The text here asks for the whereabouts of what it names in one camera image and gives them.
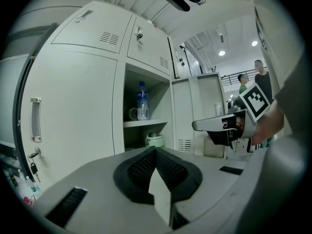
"person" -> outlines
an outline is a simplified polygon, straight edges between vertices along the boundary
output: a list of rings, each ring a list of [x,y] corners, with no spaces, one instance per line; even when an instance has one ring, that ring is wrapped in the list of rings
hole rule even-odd
[[[264,69],[263,62],[261,60],[256,60],[254,62],[254,67],[259,72],[254,77],[254,81],[259,85],[269,103],[272,104],[273,99],[270,74]]]
[[[241,94],[241,93],[243,93],[247,89],[246,84],[248,82],[248,79],[247,79],[247,76],[244,75],[244,74],[239,74],[237,79],[240,82],[239,94]]]
[[[276,0],[253,0],[253,3],[261,51],[270,72],[272,97],[276,99],[272,102],[269,111],[257,122],[252,137],[252,143],[256,145],[273,137],[283,128],[285,136],[290,135],[292,129],[302,131],[303,128],[310,128],[304,118],[305,114],[293,110],[289,106],[289,101],[285,99],[288,93],[293,93],[292,85],[295,83],[295,78],[303,78],[305,84],[309,86],[308,75],[304,74],[310,72],[308,69],[310,62],[298,29],[281,4]],[[301,105],[302,111],[306,111],[310,104],[300,98],[294,96],[293,100]],[[237,127],[242,128],[243,119],[239,120],[241,122]]]

